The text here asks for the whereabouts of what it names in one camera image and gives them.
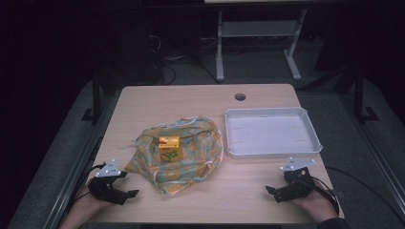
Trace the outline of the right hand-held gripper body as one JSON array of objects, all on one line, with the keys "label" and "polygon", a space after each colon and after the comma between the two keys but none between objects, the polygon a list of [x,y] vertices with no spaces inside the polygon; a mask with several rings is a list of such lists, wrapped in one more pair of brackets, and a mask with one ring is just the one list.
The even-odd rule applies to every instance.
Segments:
[{"label": "right hand-held gripper body", "polygon": [[281,192],[290,194],[291,199],[305,198],[315,187],[314,181],[309,173],[309,166],[315,165],[313,158],[291,157],[288,162],[280,168],[287,183]]}]

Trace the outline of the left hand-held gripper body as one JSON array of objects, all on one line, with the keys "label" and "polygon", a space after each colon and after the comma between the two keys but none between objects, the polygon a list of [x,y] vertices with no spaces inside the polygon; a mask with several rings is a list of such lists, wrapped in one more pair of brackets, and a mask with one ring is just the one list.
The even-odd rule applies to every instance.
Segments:
[{"label": "left hand-held gripper body", "polygon": [[91,194],[100,200],[111,202],[112,197],[121,197],[121,192],[116,189],[113,184],[119,178],[125,178],[126,172],[122,172],[114,159],[108,163],[104,163],[100,170],[96,172],[91,179],[88,188]]}]

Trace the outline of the person's left hand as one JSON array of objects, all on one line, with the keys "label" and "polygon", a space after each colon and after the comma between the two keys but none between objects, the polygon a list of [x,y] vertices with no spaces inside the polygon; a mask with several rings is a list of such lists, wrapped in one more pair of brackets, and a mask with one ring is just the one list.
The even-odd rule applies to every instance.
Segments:
[{"label": "person's left hand", "polygon": [[85,187],[80,191],[70,214],[75,220],[87,221],[101,210],[110,206],[110,202],[95,198],[89,188]]}]

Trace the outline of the person's right hand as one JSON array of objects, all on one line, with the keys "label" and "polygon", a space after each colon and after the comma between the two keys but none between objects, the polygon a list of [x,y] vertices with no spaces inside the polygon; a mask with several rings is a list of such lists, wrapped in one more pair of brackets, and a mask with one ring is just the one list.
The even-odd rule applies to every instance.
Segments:
[{"label": "person's right hand", "polygon": [[316,190],[311,191],[305,198],[296,198],[291,200],[290,203],[301,207],[316,222],[338,217],[333,204]]}]

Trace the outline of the yellow packet with green print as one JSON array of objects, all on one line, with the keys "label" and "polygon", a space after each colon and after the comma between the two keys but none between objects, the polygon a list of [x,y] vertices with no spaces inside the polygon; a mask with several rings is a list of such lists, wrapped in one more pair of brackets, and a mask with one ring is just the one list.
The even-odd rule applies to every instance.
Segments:
[{"label": "yellow packet with green print", "polygon": [[183,153],[181,149],[160,149],[160,158],[164,162],[181,161],[183,159]]}]

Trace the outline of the white plastic tray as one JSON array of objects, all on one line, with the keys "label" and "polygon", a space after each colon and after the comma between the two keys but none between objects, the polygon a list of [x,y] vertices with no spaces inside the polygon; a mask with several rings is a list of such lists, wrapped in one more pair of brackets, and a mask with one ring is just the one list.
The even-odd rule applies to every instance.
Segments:
[{"label": "white plastic tray", "polygon": [[227,152],[234,158],[316,156],[323,149],[301,107],[230,109],[224,119]]}]

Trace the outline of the yellow box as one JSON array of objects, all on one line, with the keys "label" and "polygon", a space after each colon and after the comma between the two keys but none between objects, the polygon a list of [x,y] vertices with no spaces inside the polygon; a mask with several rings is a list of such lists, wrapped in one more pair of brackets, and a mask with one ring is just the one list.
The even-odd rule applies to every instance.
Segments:
[{"label": "yellow box", "polygon": [[158,147],[160,149],[179,149],[181,145],[178,136],[161,136],[159,138]]}]

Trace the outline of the patterned cloth bag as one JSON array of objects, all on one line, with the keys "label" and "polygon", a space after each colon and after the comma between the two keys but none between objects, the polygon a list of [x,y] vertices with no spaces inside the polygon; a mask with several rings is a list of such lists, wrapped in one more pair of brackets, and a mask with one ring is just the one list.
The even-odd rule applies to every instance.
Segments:
[{"label": "patterned cloth bag", "polygon": [[[183,159],[164,162],[158,147],[161,136],[178,136]],[[175,195],[204,181],[224,157],[223,136],[216,124],[203,116],[182,118],[142,131],[135,140],[135,154],[125,167],[148,179],[164,195]]]}]

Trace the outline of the black metal stand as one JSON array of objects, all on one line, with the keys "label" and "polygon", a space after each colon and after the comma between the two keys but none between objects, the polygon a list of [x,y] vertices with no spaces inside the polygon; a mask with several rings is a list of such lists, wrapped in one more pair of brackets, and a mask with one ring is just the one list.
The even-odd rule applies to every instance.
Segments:
[{"label": "black metal stand", "polygon": [[353,67],[354,74],[354,94],[353,94],[353,114],[362,124],[366,121],[378,121],[379,118],[372,107],[363,106],[364,96],[364,74],[359,66]]},{"label": "black metal stand", "polygon": [[95,73],[92,79],[92,99],[93,107],[85,111],[82,116],[82,120],[91,121],[92,124],[95,125],[101,115],[101,97],[98,73]]}]

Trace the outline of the white metal desk frame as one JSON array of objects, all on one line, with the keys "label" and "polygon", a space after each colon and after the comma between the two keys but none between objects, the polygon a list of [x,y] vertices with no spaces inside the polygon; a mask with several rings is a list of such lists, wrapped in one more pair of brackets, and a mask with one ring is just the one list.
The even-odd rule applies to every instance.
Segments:
[{"label": "white metal desk frame", "polygon": [[[300,81],[302,76],[294,60],[294,52],[304,26],[308,8],[316,4],[327,4],[332,0],[203,0],[206,7],[219,7],[217,23],[216,79],[224,81],[223,39],[235,37],[290,37],[291,42],[283,50],[289,71],[294,80]],[[261,21],[224,21],[224,11],[231,7],[258,7],[279,5],[295,6],[300,11],[293,20],[261,20]]]}]

